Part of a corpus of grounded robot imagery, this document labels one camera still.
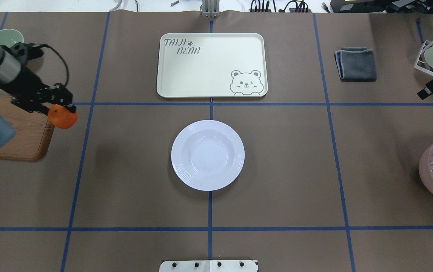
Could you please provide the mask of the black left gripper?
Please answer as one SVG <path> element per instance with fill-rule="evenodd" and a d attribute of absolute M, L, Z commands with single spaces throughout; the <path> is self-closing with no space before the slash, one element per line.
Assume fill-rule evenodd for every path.
<path fill-rule="evenodd" d="M 73 105 L 73 95 L 61 83 L 46 85 L 28 68 L 22 68 L 16 78 L 5 84 L 0 83 L 0 89 L 12 96 L 11 103 L 26 112 L 38 112 L 46 116 L 54 114 L 55 107 L 44 106 L 44 103 L 62 105 L 72 114 L 77 112 Z"/>

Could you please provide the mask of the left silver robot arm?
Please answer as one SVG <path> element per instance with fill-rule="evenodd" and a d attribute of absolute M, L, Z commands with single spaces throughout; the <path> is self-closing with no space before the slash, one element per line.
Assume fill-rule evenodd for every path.
<path fill-rule="evenodd" d="M 28 67 L 29 61 L 43 57 L 45 49 L 54 52 L 64 65 L 64 82 L 46 84 Z M 68 89 L 69 79 L 67 62 L 52 46 L 25 42 L 0 44 L 0 96 L 26 113 L 45 115 L 59 129 L 69 129 L 78 120 L 74 96 Z M 15 135 L 15 127 L 0 113 L 0 149 Z"/>

